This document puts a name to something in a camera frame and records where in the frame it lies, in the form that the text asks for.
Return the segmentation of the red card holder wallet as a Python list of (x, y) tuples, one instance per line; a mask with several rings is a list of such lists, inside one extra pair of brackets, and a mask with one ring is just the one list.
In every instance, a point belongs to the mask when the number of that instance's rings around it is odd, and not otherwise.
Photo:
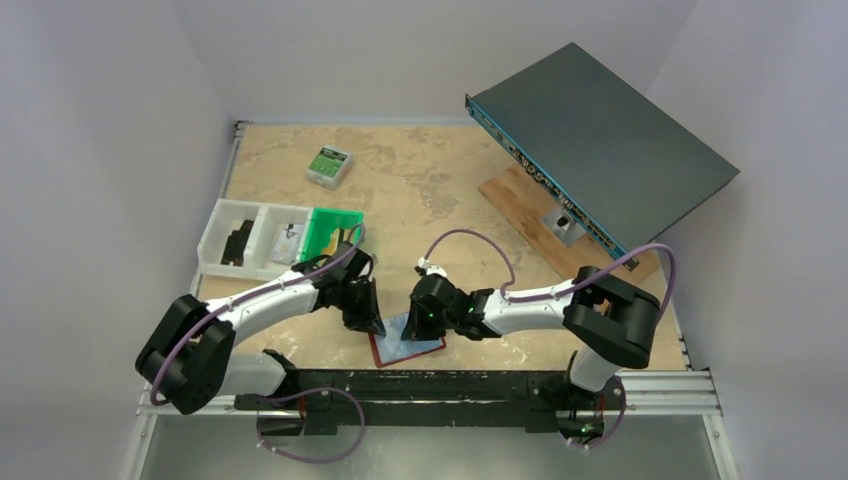
[(369, 335), (372, 357), (377, 368), (385, 368), (413, 358), (446, 348), (444, 338), (438, 340), (403, 340), (401, 334), (407, 325), (408, 312), (383, 319), (385, 334)]

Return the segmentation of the white credit card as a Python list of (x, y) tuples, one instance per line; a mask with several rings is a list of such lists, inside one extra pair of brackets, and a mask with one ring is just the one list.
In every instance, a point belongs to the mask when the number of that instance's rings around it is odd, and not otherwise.
[(270, 261), (276, 264), (294, 264), (299, 258), (303, 231), (303, 224), (284, 224), (271, 249)]

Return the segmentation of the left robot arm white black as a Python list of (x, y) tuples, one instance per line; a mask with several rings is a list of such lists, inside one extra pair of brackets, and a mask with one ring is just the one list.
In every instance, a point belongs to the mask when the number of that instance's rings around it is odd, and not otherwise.
[(283, 354), (236, 353), (250, 337), (322, 309), (340, 312), (345, 328), (382, 336), (373, 255), (344, 241), (332, 255), (295, 264), (244, 292), (212, 300), (183, 295), (168, 307), (135, 361), (155, 406), (184, 415), (222, 395), (288, 402), (301, 390), (300, 371)]

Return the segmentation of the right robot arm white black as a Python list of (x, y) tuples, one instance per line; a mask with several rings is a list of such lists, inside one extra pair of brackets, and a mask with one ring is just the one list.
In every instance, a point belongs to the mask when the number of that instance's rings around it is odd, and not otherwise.
[(404, 340), (438, 340), (452, 331), (469, 340), (525, 330), (563, 329), (583, 344), (569, 364), (571, 385), (597, 393), (619, 370), (649, 365), (662, 304), (649, 292), (601, 269), (583, 266), (559, 284), (503, 293), (465, 292), (440, 266), (421, 258), (410, 294)]

